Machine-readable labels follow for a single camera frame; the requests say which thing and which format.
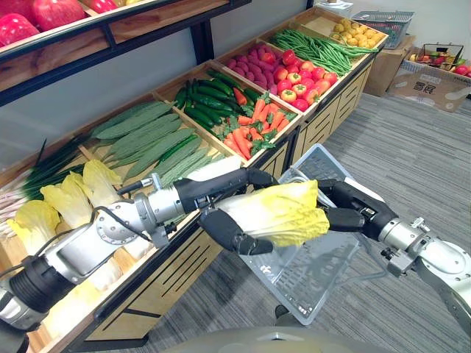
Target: yellow potato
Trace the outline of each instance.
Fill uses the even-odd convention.
[[[376,45],[376,42],[373,39],[367,39],[366,42],[368,43],[368,48],[374,48]]]
[[[358,45],[358,41],[355,39],[355,38],[350,38],[349,40],[347,40],[347,44],[349,46],[357,46]]]
[[[334,32],[343,32],[345,29],[344,29],[344,26],[342,24],[336,24],[334,27],[333,27],[333,31]]]
[[[375,35],[375,31],[372,29],[367,29],[364,33],[368,39],[370,39],[373,35]]]

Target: yellow cabbage leaf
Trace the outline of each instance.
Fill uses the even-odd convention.
[[[53,206],[64,217],[70,228],[77,228],[90,221],[91,206],[79,184],[80,174],[71,172],[62,184],[47,185],[40,189],[44,201]]]
[[[30,255],[55,236],[59,222],[57,211],[39,200],[28,201],[16,211],[15,219],[7,219],[7,224],[20,237]]]

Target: white wall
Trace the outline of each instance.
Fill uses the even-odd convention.
[[[426,43],[462,44],[471,58],[470,0],[347,0],[353,3],[352,15],[360,11],[414,11],[408,33],[416,35],[416,45]]]

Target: gray carpet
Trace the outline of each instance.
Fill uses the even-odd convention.
[[[363,95],[325,147],[399,215],[421,215],[437,235],[470,251],[471,101],[454,114],[394,97]],[[374,245],[379,253],[382,248]],[[363,253],[347,276],[376,271]],[[158,352],[218,329],[273,325],[277,300],[224,252],[150,332]],[[396,352],[470,352],[470,339],[415,274],[334,290],[312,327]]]

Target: produce display stand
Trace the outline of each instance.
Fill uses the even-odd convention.
[[[243,88],[252,88],[262,93],[263,89],[224,67],[226,58],[247,49],[253,43],[268,40],[269,36],[279,29],[287,26],[302,26],[302,24],[308,24],[312,19],[325,18],[325,16],[329,19],[331,18],[329,16],[335,17],[336,15],[326,14],[324,10],[313,8],[294,16],[275,29],[224,54],[218,60],[203,63],[65,136],[46,148],[44,155],[47,156],[57,151],[73,136],[86,134],[103,121],[137,103],[152,100],[173,101],[176,92],[187,79],[208,78],[206,71],[209,68],[232,76]],[[337,20],[338,18],[332,18],[330,21],[333,24]],[[322,30],[316,33],[318,34],[314,33],[313,35],[323,35]],[[358,104],[375,54],[371,53],[359,58],[354,63],[351,72],[342,77],[322,96],[321,100],[313,104],[306,112],[301,113],[277,96],[271,95],[270,98],[276,105],[284,110],[298,113],[298,115],[272,139],[271,142],[275,144],[273,149],[260,150],[250,160],[243,161],[243,166],[260,168],[280,178],[292,162],[298,160],[312,145],[327,139]],[[183,111],[175,107],[172,109],[183,121],[182,127],[193,127],[195,133],[204,141],[202,147],[210,147],[208,154],[236,155],[234,151],[190,119]],[[93,146],[96,141],[88,140],[80,146],[80,158],[74,162],[82,163],[94,157],[102,157],[108,147],[100,147],[94,151]],[[35,159],[36,156],[31,156],[2,173],[0,185],[5,185],[31,167]],[[123,166],[116,171],[123,176],[128,169],[128,166]],[[142,179],[150,169],[148,168],[140,175],[127,180],[125,185]],[[73,322],[73,325],[67,328],[62,327],[60,334],[50,332],[49,328],[54,325],[49,325],[49,323],[56,317],[55,324],[57,325],[57,316],[62,315],[63,318],[66,318],[67,315],[72,314],[74,303],[69,302],[63,306],[59,305],[58,308],[53,308],[48,317],[49,321],[46,320],[37,332],[29,334],[32,352],[93,351],[129,348],[145,344],[147,332],[185,293],[221,250],[221,247],[199,228],[196,223],[197,216],[198,212],[194,212],[178,224],[177,232],[174,233],[166,248],[160,251],[151,249],[138,261],[133,260],[125,251],[117,252],[115,259],[117,259],[124,275],[103,292],[98,292],[86,281],[85,291],[87,291],[89,299],[88,306],[80,308],[76,320],[69,320]],[[0,240],[0,270],[18,263],[25,255],[26,252],[18,237]]]

